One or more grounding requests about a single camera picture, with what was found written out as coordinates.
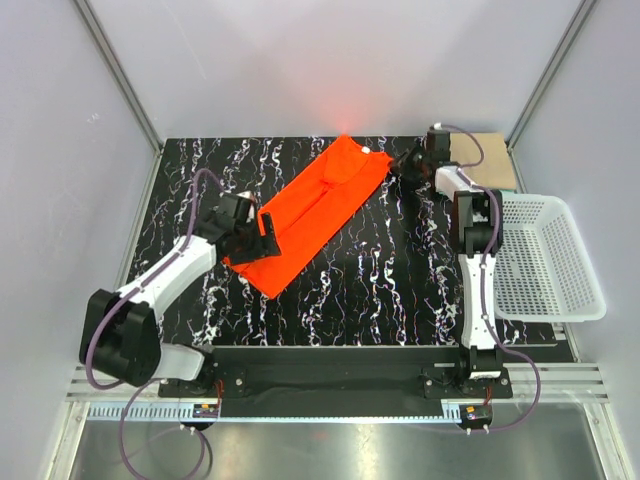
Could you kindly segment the orange t shirt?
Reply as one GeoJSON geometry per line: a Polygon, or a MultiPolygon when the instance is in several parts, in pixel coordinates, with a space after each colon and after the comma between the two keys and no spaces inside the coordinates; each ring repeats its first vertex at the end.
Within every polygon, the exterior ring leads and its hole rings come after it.
{"type": "Polygon", "coordinates": [[[281,254],[230,268],[276,298],[366,203],[390,164],[389,154],[340,136],[260,209],[272,220],[281,254]]]}

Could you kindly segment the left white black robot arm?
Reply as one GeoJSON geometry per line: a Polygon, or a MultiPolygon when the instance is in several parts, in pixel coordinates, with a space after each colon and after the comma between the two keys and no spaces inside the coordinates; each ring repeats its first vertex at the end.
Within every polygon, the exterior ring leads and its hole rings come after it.
{"type": "Polygon", "coordinates": [[[207,354],[194,346],[165,343],[158,322],[200,277],[223,260],[233,266],[280,255],[270,214],[253,194],[224,192],[217,203],[192,216],[185,235],[144,274],[89,298],[79,360],[91,386],[141,387],[153,380],[180,380],[196,396],[215,386],[207,354]]]}

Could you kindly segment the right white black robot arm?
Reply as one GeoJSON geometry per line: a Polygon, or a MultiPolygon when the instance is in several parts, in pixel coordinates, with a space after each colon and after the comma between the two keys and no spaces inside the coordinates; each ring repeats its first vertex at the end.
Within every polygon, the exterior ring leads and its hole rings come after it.
{"type": "Polygon", "coordinates": [[[495,327],[494,273],[502,246],[502,197],[465,172],[485,159],[479,141],[459,127],[436,123],[425,138],[390,164],[396,176],[413,184],[427,183],[453,205],[450,246],[463,280],[463,327],[460,360],[454,384],[466,396],[476,396],[501,375],[502,354],[495,327]],[[467,136],[479,151],[478,161],[452,160],[451,134],[467,136]]]}

